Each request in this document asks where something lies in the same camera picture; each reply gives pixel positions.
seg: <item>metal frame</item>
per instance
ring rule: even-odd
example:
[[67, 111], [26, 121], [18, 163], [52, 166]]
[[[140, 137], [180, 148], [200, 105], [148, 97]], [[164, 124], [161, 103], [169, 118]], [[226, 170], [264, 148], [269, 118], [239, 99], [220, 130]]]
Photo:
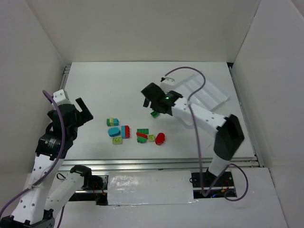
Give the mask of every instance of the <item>metal frame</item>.
[[[207, 169], [212, 159], [203, 159], [203, 168]], [[256, 160], [242, 161], [241, 159], [232, 160], [240, 167], [259, 167]], [[199, 171], [198, 159], [159, 159], [159, 160], [88, 160], [73, 161], [66, 160], [60, 167], [60, 172], [69, 172], [74, 165], [84, 165], [92, 169], [94, 175], [108, 175], [110, 171], [175, 171], [190, 170]]]

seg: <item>white panel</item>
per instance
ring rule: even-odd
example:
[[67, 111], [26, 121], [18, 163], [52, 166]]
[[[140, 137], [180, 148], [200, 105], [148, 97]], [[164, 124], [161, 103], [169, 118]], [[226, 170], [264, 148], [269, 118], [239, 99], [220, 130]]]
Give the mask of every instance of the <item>white panel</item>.
[[291, 228], [302, 223], [304, 210], [302, 183], [297, 183], [304, 165], [303, 37], [304, 18], [290, 0], [263, 0], [233, 66], [259, 153], [271, 168]]
[[0, 29], [0, 173], [28, 173], [63, 67], [25, 1], [1, 1]]
[[190, 171], [110, 172], [109, 205], [193, 203]]
[[[249, 191], [238, 202], [200, 199], [183, 205], [96, 206], [68, 202], [62, 227], [94, 228], [287, 228], [268, 169], [244, 169]], [[237, 194], [245, 188], [243, 175], [233, 170]]]
[[67, 62], [233, 62], [260, 0], [27, 0]]
[[[239, 106], [237, 94], [226, 63], [213, 62], [101, 62], [73, 63], [65, 90], [71, 101], [82, 97], [94, 116], [78, 131], [78, 138], [69, 150], [68, 160], [106, 159], [162, 159], [197, 158], [194, 129], [185, 129], [174, 117], [161, 114], [156, 119], [150, 115], [152, 109], [144, 108], [144, 96], [140, 92], [149, 83], [159, 84], [161, 77], [170, 70], [190, 66], [203, 69], [229, 94], [229, 99], [216, 110], [217, 114], [239, 118], [245, 140], [237, 150], [236, 158], [254, 157], [253, 149]], [[171, 74], [192, 74], [182, 69]], [[120, 125], [129, 125], [131, 138], [122, 145], [113, 145], [107, 131], [106, 119], [118, 118]], [[166, 142], [157, 146], [153, 142], [140, 144], [136, 140], [137, 128], [149, 128], [150, 134], [163, 132]], [[199, 129], [202, 156], [212, 158], [214, 138]]]

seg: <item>red oval block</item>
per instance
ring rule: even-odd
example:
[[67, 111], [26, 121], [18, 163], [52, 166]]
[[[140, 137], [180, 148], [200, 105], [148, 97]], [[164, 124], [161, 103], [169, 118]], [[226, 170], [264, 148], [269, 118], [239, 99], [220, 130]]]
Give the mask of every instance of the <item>red oval block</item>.
[[163, 144], [163, 142], [165, 141], [165, 134], [164, 133], [159, 133], [155, 139], [155, 143], [156, 145], [160, 146]]

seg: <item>toy block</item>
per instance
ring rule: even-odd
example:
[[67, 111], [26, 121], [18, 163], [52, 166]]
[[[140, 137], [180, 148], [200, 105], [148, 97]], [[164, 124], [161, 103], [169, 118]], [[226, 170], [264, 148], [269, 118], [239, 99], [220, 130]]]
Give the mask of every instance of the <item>toy block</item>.
[[147, 141], [146, 138], [137, 137], [137, 142], [138, 142], [138, 143], [145, 143], [146, 141]]
[[142, 133], [139, 133], [139, 132], [136, 132], [136, 135], [139, 136], [139, 137], [145, 138], [145, 139], [148, 138], [148, 136], [146, 134], [142, 134]]
[[112, 127], [108, 130], [108, 134], [110, 137], [115, 137], [120, 134], [120, 130], [118, 127]]
[[123, 139], [121, 137], [115, 137], [113, 138], [113, 145], [119, 145], [123, 143]]
[[107, 125], [108, 127], [111, 127], [110, 119], [107, 119], [107, 120], [106, 120], [106, 125]]
[[110, 118], [110, 125], [113, 127], [114, 126], [114, 119], [111, 117]]
[[153, 118], [156, 118], [157, 116], [160, 115], [157, 111], [151, 112], [150, 114]]
[[148, 135], [148, 140], [149, 140], [149, 142], [154, 142], [154, 141], [155, 141], [155, 136], [154, 136], [154, 134], [149, 134], [149, 135]]
[[113, 124], [114, 124], [114, 126], [118, 126], [119, 125], [118, 119], [114, 118], [113, 119]]
[[125, 127], [124, 126], [122, 126], [121, 132], [122, 132], [122, 138], [125, 139]]
[[128, 125], [122, 126], [122, 138], [123, 139], [128, 139], [130, 138], [130, 127]]
[[165, 134], [164, 133], [159, 133], [155, 139], [156, 145], [160, 146], [164, 143], [165, 141]]
[[142, 134], [149, 134], [149, 129], [148, 128], [137, 129], [137, 132]]
[[130, 138], [130, 127], [128, 125], [124, 127], [124, 135], [126, 139]]

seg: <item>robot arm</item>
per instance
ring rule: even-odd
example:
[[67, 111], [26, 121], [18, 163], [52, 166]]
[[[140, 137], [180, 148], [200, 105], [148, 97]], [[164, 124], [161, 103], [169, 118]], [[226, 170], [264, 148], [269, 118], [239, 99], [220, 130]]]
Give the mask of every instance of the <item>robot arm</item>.
[[[77, 189], [87, 188], [89, 178], [92, 177], [91, 169], [85, 166], [75, 166], [68, 178], [48, 197], [55, 174], [62, 165], [67, 151], [73, 145], [73, 140], [77, 137], [78, 127], [93, 119], [81, 98], [76, 100], [82, 109], [81, 112], [71, 104], [64, 90], [55, 92], [53, 99], [60, 109], [64, 122], [65, 141], [61, 156], [56, 163], [63, 142], [58, 112], [52, 110], [48, 112], [52, 123], [48, 125], [45, 134], [38, 141], [35, 164], [27, 185], [28, 189], [21, 196], [11, 216], [1, 219], [0, 227], [44, 228], [50, 227], [50, 224], [54, 226], [54, 217]], [[53, 165], [53, 170], [45, 176], [44, 180], [38, 181]]]
[[[144, 107], [148, 107], [151, 103], [150, 108], [154, 111], [193, 122], [188, 100], [181, 94], [175, 91], [164, 93], [155, 83], [146, 86], [142, 90], [142, 94], [145, 96]], [[227, 166], [243, 142], [244, 134], [236, 116], [225, 117], [196, 104], [191, 104], [191, 107], [197, 126], [215, 138], [215, 155], [206, 175], [209, 179], [215, 179]]]

